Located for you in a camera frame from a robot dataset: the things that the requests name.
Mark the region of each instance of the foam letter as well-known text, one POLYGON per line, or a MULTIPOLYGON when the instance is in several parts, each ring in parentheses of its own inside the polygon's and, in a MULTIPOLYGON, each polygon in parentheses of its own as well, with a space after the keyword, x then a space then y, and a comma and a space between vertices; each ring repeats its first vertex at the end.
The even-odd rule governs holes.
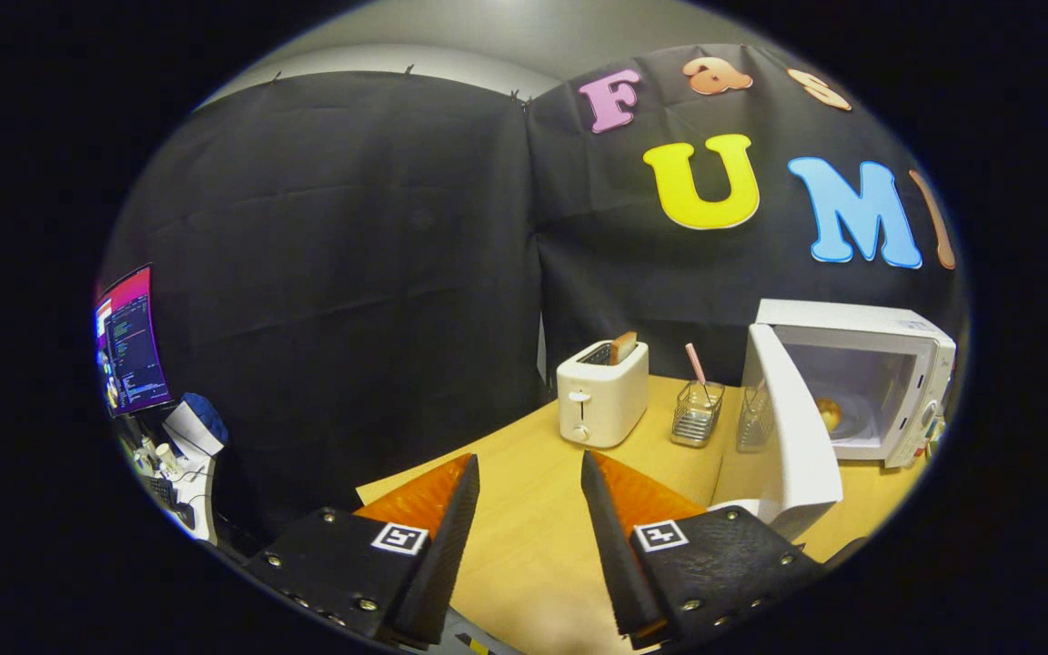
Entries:
POLYGON ((646 150, 641 160, 653 167, 658 184, 661 209, 674 223, 694 230, 734 227, 745 223, 758 211, 758 182, 749 167, 746 147, 749 138, 743 134, 722 134, 706 138, 706 148, 722 157, 730 179, 730 197, 719 202, 698 198, 690 157, 694 146, 670 144, 646 150))
POLYGON ((824 103, 828 107, 844 109, 846 112, 852 110, 852 105, 849 105, 847 100, 842 99, 838 93, 832 91, 823 80, 815 78, 814 74, 795 69, 787 69, 787 74, 799 84, 803 84, 803 88, 806 88, 811 95, 816 96, 820 103, 824 103))
POLYGON ((633 121, 633 114, 619 105, 633 107, 637 104, 637 92, 633 91, 630 84, 637 84, 640 80, 641 75, 637 71, 625 69, 577 88, 589 100, 589 106, 593 107, 593 115, 596 116, 593 123, 595 134, 620 128, 633 121))
POLYGON ((933 219, 933 228, 936 228, 936 258, 944 268, 953 270, 957 267, 957 257, 953 254, 953 244, 948 242, 948 232, 944 230, 944 218, 941 217, 940 208, 936 206, 933 191, 915 170, 908 171, 908 174, 912 177, 912 181, 916 182, 916 187, 920 187, 920 194, 924 196, 924 203, 927 203, 927 215, 933 219))
POLYGON ((724 59, 695 59, 682 66, 681 71, 690 75, 690 87, 702 95, 715 95, 728 88, 746 88, 755 82, 724 59))
POLYGON ((876 258, 882 226, 885 261, 901 268, 920 268, 920 250, 912 240, 891 170, 877 162, 861 162, 859 194, 856 194, 831 165, 818 157, 795 158, 787 169, 807 183, 811 208, 815 211, 818 240, 811 245, 811 257, 818 261, 852 260, 855 250, 844 240, 842 223, 865 259, 872 261, 876 258))

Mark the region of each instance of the wooden table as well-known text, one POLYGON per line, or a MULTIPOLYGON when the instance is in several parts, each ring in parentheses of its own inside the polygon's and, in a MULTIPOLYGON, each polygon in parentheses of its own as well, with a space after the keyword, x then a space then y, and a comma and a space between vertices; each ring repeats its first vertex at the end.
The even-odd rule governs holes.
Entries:
MULTIPOLYGON (((692 449, 670 442, 675 398, 685 383, 650 376, 645 415, 621 444, 604 453, 709 506, 716 488, 723 495, 717 485, 723 455, 727 447, 734 452, 741 389, 727 387, 709 444, 692 449)), ((634 652, 617 635, 580 486, 585 447, 561 438, 556 402, 465 447, 363 485, 358 497, 371 502, 465 452, 479 455, 479 504, 455 582, 454 609, 529 655, 634 652)), ((870 534, 922 467, 922 458, 914 468, 893 473, 882 472, 879 463, 844 461, 844 502, 795 543, 806 543, 804 551, 823 562, 849 541, 870 534)))

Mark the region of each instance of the blue object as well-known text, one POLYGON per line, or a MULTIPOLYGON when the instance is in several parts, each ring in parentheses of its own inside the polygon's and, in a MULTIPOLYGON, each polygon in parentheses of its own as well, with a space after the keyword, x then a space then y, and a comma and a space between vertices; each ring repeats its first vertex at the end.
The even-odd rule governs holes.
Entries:
POLYGON ((196 418, 200 418, 200 423, 209 428, 209 432, 212 432, 219 442, 230 443, 230 432, 224 428, 224 422, 221 422, 221 415, 213 410, 213 403, 209 402, 208 398, 197 394, 183 394, 180 399, 189 403, 192 413, 196 414, 196 418))
POLYGON ((882 230, 885 247, 880 254, 885 261, 900 268, 920 268, 920 250, 912 239, 891 170, 877 162, 861 162, 856 194, 844 176, 818 157, 795 158, 787 169, 807 183, 815 211, 818 240, 811 245, 811 257, 830 262, 852 260, 853 249, 844 238, 843 224, 866 260, 876 258, 882 230))

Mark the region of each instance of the orange letter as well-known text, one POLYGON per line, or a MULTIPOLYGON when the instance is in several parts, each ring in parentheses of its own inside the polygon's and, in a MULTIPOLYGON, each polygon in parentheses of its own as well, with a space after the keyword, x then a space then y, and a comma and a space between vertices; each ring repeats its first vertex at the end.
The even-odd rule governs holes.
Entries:
POLYGON ((847 100, 842 99, 838 93, 832 91, 823 80, 815 78, 814 74, 795 69, 787 69, 787 74, 799 84, 803 84, 803 88, 806 88, 808 93, 816 96, 820 103, 824 103, 827 107, 844 109, 846 112, 852 110, 852 105, 849 105, 847 100))
POLYGON ((702 95, 722 93, 727 88, 746 88, 755 82, 748 74, 741 73, 724 59, 701 58, 687 63, 681 69, 690 75, 690 87, 702 95))
POLYGON ((920 187, 920 193, 924 196, 924 202, 927 203, 927 215, 932 217, 933 228, 936 230, 936 258, 940 260, 944 268, 953 270, 957 267, 957 257, 954 256, 953 245, 948 242, 948 232, 944 230, 944 218, 941 217, 940 209, 936 206, 936 198, 933 197, 933 192, 927 189, 927 182, 924 182, 924 178, 920 177, 919 173, 910 170, 908 175, 912 177, 912 181, 916 182, 916 187, 920 187))

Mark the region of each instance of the toast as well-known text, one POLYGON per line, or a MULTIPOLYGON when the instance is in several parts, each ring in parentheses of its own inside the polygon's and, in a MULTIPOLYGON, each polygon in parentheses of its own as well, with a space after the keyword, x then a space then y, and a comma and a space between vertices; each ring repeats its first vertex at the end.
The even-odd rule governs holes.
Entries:
POLYGON ((637 332, 625 332, 612 341, 609 348, 609 366, 617 366, 637 347, 637 332))

